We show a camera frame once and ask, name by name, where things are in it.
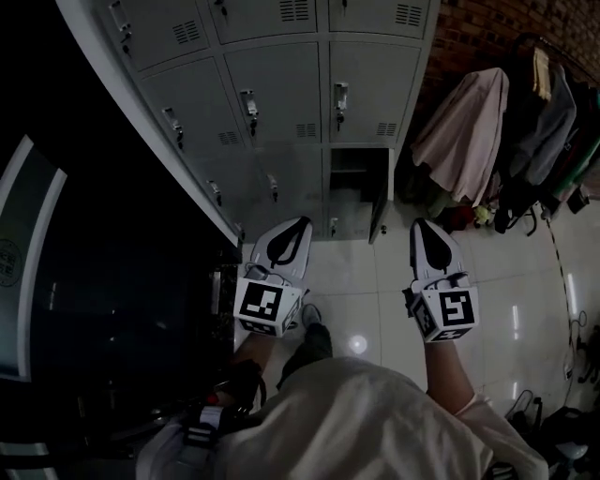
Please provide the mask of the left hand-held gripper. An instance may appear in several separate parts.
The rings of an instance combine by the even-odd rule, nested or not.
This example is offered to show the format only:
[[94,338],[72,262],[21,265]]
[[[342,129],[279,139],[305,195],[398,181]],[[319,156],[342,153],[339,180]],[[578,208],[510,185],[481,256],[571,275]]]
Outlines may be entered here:
[[[244,331],[283,338],[298,327],[309,292],[302,279],[312,234],[312,222],[301,216],[283,221],[256,241],[251,262],[236,283],[233,316]],[[278,265],[279,273],[263,265]]]

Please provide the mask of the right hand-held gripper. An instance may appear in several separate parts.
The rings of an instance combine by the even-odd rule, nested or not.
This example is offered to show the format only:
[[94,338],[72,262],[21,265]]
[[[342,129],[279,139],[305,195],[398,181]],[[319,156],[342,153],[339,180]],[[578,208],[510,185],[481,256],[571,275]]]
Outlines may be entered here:
[[425,343],[463,337],[480,317],[478,291],[463,272],[458,243],[437,224],[420,217],[411,226],[410,249],[416,280],[402,291],[408,317],[415,319]]

